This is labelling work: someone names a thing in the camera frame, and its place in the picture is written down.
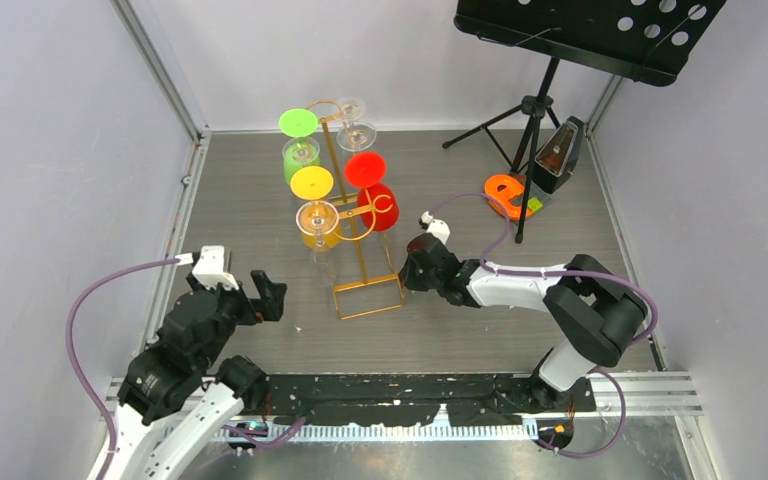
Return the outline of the gold wire glass rack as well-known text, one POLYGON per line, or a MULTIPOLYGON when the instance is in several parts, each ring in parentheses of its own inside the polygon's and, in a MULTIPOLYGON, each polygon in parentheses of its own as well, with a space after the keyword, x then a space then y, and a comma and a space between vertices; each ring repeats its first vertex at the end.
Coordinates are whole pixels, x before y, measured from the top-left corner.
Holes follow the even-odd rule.
POLYGON ((359 279, 357 281, 335 283, 332 285, 333 300, 337 316, 341 320, 352 320, 362 316, 382 313, 399 308, 405 303, 405 294, 403 290, 403 284, 398 278, 398 274, 396 273, 396 269, 391 257, 390 242, 387 236, 387 231, 376 232, 371 228, 367 228, 363 224, 361 221, 361 214, 369 212, 371 207, 357 206, 358 189, 350 185, 344 175, 344 168, 346 163, 352 156, 358 153, 349 153, 343 151, 337 144, 336 135, 344 123, 339 121, 335 116, 337 113, 336 101, 318 100, 308 105, 307 109, 314 112, 319 119, 326 146, 332 160, 333 176, 337 181, 339 194, 330 198, 328 201, 332 203, 339 212, 340 222, 338 226, 338 236, 342 242, 354 246, 357 259, 357 268, 359 272, 359 279), (386 256, 389 268, 389 271, 386 274, 380 276, 371 276, 369 274, 368 265, 362 246, 363 240, 373 233, 377 234, 378 239, 382 242, 382 248, 386 256), (396 286, 396 290, 399 294, 399 301, 396 304, 367 309, 353 314, 345 314, 342 312, 340 306, 340 298, 343 294, 367 287, 390 283, 396 286))

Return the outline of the clear wine glass front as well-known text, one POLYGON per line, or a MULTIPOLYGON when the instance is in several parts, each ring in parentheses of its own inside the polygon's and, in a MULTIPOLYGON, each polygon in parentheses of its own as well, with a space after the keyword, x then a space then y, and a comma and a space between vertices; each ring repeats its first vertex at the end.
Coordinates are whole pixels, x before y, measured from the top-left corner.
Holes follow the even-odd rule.
POLYGON ((309 201, 298 209, 295 220, 315 271, 323 283, 332 284, 337 277, 332 251, 341 242, 336 207, 324 200, 309 201))

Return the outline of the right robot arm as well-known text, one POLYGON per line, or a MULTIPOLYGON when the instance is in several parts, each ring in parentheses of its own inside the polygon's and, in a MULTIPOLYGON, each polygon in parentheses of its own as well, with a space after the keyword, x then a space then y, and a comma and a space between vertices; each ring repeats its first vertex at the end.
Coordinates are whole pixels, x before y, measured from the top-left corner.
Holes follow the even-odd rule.
POLYGON ((554 319, 563 342, 511 394, 526 412, 558 409, 580 379, 616 366, 645 337, 642 325, 656 323, 653 300, 589 255, 547 268, 460 260, 432 233, 412 239, 406 252, 399 276, 411 291, 434 291, 454 306, 524 308, 554 319))

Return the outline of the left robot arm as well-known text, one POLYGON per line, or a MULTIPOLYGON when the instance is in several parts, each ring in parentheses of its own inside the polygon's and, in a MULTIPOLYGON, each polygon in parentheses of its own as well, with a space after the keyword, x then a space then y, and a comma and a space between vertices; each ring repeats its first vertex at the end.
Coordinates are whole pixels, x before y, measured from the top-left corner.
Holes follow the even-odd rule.
POLYGON ((231 417, 265 411, 266 373, 241 355, 219 358, 238 327, 283 316, 287 285, 263 270, 250 276, 255 298, 237 280, 207 286, 187 275, 190 290, 167 312, 157 341, 128 365, 96 478, 176 479, 231 417))

